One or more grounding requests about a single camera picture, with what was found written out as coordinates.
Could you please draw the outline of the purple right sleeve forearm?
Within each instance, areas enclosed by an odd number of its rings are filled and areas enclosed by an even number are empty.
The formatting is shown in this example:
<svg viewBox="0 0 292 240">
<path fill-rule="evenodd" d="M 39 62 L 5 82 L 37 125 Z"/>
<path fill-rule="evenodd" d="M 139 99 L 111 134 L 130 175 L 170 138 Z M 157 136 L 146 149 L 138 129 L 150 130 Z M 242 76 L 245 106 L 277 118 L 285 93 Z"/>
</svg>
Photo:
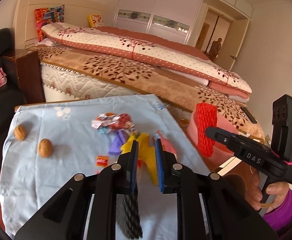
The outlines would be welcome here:
<svg viewBox="0 0 292 240">
<path fill-rule="evenodd" d="M 292 229 L 292 190 L 288 191 L 284 202 L 278 208 L 266 213 L 263 218 L 280 235 Z"/>
</svg>

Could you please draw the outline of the right hand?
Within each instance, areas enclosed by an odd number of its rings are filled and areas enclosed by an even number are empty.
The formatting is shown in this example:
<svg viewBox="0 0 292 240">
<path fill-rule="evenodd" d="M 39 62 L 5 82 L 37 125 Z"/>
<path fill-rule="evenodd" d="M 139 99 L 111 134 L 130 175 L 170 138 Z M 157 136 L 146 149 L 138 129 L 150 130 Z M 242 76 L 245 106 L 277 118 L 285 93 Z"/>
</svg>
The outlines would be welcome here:
<svg viewBox="0 0 292 240">
<path fill-rule="evenodd" d="M 262 208 L 261 200 L 263 196 L 258 188 L 259 183 L 259 173 L 258 171 L 254 171 L 245 193 L 245 200 L 257 211 Z M 275 182 L 266 188 L 266 193 L 275 197 L 273 202 L 269 205 L 266 213 L 275 210 L 283 204 L 289 189 L 289 184 L 286 181 Z"/>
</svg>

